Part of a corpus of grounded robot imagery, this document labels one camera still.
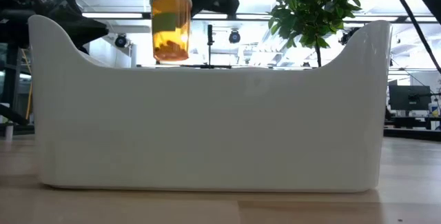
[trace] security camera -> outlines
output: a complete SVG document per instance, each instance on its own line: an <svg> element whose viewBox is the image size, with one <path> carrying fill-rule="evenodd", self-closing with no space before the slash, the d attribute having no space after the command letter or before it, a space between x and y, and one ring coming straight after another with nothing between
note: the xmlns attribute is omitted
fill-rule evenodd
<svg viewBox="0 0 441 224"><path fill-rule="evenodd" d="M130 45L130 40L127 39L126 34L118 34L115 39L115 46L118 48L126 48Z"/></svg>
<svg viewBox="0 0 441 224"><path fill-rule="evenodd" d="M229 42L232 44L239 43L240 34L238 30L232 30L232 33L229 35Z"/></svg>
<svg viewBox="0 0 441 224"><path fill-rule="evenodd" d="M353 36L353 34L355 34L359 29L360 28L352 28L350 29L350 31L343 32L343 37L338 42L340 42L340 44L342 45L346 45Z"/></svg>

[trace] desk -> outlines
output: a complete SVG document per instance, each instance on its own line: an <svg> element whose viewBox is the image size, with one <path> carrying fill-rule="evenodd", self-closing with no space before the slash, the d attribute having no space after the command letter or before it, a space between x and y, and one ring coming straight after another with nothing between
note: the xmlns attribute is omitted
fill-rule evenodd
<svg viewBox="0 0 441 224"><path fill-rule="evenodd" d="M380 183L359 194L54 190L37 180L33 136L0 140L0 223L439 224L441 145L384 139Z"/></svg>
<svg viewBox="0 0 441 224"><path fill-rule="evenodd" d="M431 130L432 121L441 121L441 117L427 117L427 116L408 116L408 117L393 117L392 122L395 128L426 128Z"/></svg>

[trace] orange pill bottle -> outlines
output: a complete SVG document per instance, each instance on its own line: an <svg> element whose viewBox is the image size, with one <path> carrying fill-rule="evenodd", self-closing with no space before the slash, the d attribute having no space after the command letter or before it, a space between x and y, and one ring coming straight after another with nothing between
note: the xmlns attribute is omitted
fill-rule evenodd
<svg viewBox="0 0 441 224"><path fill-rule="evenodd" d="M192 0L153 0L153 55L157 61L188 59Z"/></svg>

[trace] ceiling light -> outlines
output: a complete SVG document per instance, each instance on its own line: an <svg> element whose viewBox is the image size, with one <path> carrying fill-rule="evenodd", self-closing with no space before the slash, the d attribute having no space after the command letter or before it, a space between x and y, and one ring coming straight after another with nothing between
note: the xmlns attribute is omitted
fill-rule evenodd
<svg viewBox="0 0 441 224"><path fill-rule="evenodd" d="M236 18L245 20L270 20L271 16L268 14L238 14L236 15Z"/></svg>
<svg viewBox="0 0 441 224"><path fill-rule="evenodd" d="M363 28L364 23L345 23L345 28Z"/></svg>
<svg viewBox="0 0 441 224"><path fill-rule="evenodd" d="M83 13L83 17L92 19L142 19L141 13Z"/></svg>
<svg viewBox="0 0 441 224"><path fill-rule="evenodd" d="M356 18L344 18L343 21L396 21L397 17L356 17Z"/></svg>
<svg viewBox="0 0 441 224"><path fill-rule="evenodd" d="M0 72L0 77L4 77L5 76L5 72ZM32 76L27 75L27 74L20 74L20 79L31 79Z"/></svg>
<svg viewBox="0 0 441 224"><path fill-rule="evenodd" d="M203 20L203 19L226 19L226 14L197 14L193 17L194 20Z"/></svg>
<svg viewBox="0 0 441 224"><path fill-rule="evenodd" d="M435 17L415 17L417 22L438 22ZM406 22L412 22L410 18L406 19Z"/></svg>

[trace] tree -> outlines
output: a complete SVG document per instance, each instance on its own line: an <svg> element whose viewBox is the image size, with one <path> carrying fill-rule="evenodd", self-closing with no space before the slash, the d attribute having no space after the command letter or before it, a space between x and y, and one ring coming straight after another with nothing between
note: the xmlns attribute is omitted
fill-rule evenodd
<svg viewBox="0 0 441 224"><path fill-rule="evenodd" d="M354 18L361 10L360 0L277 0L269 13L268 27L272 34L287 39L286 47L296 47L294 39L301 35L303 47L315 48L318 66L322 66L320 48L329 48L323 37L344 28L343 19Z"/></svg>

